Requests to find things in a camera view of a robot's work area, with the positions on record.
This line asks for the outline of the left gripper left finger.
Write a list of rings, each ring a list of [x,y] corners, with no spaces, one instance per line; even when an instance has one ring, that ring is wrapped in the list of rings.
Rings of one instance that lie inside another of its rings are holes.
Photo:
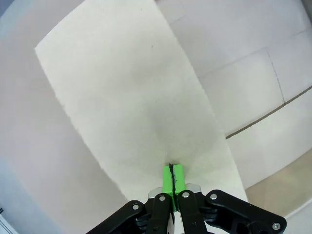
[[[90,230],[91,234],[170,234],[174,229],[173,165],[164,167],[163,185],[146,203],[131,200]]]

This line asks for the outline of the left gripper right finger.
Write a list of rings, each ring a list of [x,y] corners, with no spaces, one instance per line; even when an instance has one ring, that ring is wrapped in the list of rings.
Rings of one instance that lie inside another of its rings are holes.
[[[282,234],[285,218],[222,190],[204,195],[198,185],[186,184],[181,164],[172,165],[175,207],[186,234],[208,234],[207,226],[228,234]]]

